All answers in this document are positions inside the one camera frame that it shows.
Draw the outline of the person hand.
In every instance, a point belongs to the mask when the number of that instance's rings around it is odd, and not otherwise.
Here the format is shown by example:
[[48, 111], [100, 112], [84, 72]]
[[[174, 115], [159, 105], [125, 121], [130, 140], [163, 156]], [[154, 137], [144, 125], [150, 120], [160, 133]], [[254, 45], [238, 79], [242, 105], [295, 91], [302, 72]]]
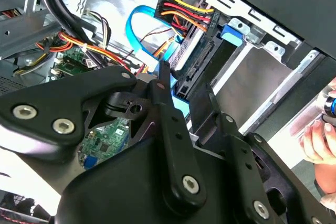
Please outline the person hand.
[[299, 141], [303, 159], [314, 164], [335, 165], [335, 128], [315, 120], [304, 128]]

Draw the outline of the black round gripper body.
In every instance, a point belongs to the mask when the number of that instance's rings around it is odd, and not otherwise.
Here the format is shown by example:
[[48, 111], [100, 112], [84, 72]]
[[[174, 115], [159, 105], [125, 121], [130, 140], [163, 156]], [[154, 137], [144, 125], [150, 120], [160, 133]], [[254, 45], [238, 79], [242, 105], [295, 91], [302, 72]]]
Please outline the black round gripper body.
[[241, 206], [227, 162], [200, 148], [194, 155], [207, 190], [197, 212], [182, 216], [167, 206], [156, 144], [147, 140], [76, 177], [55, 223], [254, 223], [254, 207]]

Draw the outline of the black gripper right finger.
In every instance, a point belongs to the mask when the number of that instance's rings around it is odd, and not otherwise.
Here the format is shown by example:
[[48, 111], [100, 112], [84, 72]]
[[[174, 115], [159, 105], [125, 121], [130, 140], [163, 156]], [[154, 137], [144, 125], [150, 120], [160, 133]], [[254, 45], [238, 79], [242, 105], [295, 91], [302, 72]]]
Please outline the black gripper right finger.
[[198, 146], [221, 155], [228, 165], [230, 200], [239, 223], [331, 222], [329, 212], [259, 134], [239, 132], [209, 84], [191, 97], [190, 116]]

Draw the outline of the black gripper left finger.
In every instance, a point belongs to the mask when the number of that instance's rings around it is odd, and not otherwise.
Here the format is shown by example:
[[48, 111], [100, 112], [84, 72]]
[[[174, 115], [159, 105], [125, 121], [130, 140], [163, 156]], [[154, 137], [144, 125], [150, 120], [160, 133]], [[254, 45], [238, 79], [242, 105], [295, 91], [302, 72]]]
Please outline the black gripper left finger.
[[84, 136], [116, 118], [130, 121], [129, 146], [159, 146], [163, 195], [172, 206], [202, 206], [206, 189], [182, 112], [170, 94], [170, 64], [137, 79], [120, 66], [62, 78], [1, 96], [1, 147], [44, 161], [73, 159]]

